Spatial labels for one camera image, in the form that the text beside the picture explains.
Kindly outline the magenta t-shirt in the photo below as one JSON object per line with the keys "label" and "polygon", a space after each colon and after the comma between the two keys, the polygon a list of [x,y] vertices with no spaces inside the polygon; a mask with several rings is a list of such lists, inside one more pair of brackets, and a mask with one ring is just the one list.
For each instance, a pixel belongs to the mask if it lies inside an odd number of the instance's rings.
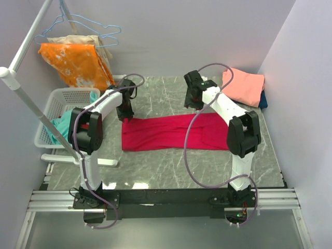
{"label": "magenta t-shirt", "polygon": [[[185,136],[195,114],[158,118],[132,118],[122,123],[121,145],[124,151],[148,151],[184,148]],[[217,113],[203,113],[194,121],[188,149],[228,150],[228,126]]]}

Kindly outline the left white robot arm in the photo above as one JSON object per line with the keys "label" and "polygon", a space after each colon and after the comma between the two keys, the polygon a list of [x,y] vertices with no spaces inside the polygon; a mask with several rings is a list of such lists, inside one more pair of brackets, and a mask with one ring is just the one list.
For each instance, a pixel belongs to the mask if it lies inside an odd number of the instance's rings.
{"label": "left white robot arm", "polygon": [[120,121],[131,120],[134,116],[131,100],[137,96],[136,89],[137,85],[133,81],[123,79],[120,86],[109,87],[90,105],[76,107],[71,112],[67,139],[78,156],[80,186],[90,190],[86,194],[85,202],[93,209],[99,208],[104,201],[103,194],[97,191],[102,187],[98,150],[104,137],[103,120],[113,110],[116,110]]}

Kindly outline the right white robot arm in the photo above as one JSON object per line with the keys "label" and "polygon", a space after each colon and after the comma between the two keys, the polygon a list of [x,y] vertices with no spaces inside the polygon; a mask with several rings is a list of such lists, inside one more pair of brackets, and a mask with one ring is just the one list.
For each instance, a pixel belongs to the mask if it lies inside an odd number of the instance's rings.
{"label": "right white robot arm", "polygon": [[184,76],[187,85],[185,107],[204,110],[211,107],[228,126],[226,143],[232,153],[230,185],[234,189],[228,194],[228,202],[239,207],[246,200],[243,192],[251,183],[252,161],[261,143],[259,117],[255,111],[246,111],[238,106],[212,80],[203,80],[197,70]]}

